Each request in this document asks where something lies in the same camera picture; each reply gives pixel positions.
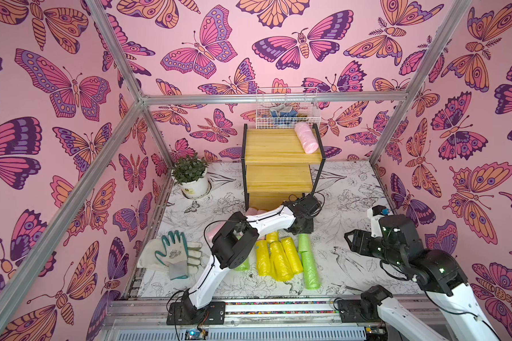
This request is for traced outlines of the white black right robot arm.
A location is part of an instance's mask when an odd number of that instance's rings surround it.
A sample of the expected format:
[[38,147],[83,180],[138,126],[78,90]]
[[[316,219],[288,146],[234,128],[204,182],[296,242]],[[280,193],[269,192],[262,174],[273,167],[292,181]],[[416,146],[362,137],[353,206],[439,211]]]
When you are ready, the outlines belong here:
[[[426,249],[415,223],[405,215],[391,215],[383,206],[376,206],[368,211],[368,217],[371,230],[352,230],[344,235],[352,252],[377,259],[382,267],[390,265],[400,272],[399,280],[416,283],[458,340],[499,338],[451,254]],[[444,339],[381,285],[362,292],[359,302],[337,299],[334,307],[343,322],[384,322],[406,340]]]

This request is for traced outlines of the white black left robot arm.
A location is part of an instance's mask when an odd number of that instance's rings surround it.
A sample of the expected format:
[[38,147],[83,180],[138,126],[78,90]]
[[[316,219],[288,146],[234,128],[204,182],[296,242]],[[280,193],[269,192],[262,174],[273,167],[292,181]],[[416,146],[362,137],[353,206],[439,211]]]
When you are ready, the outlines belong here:
[[237,212],[223,220],[220,230],[206,241],[211,257],[203,274],[182,293],[180,301],[169,304],[167,324],[195,325],[211,316],[208,307],[217,288],[231,270],[248,258],[261,236],[308,223],[321,209],[322,204],[313,195],[308,195],[285,201],[278,208],[262,214]]

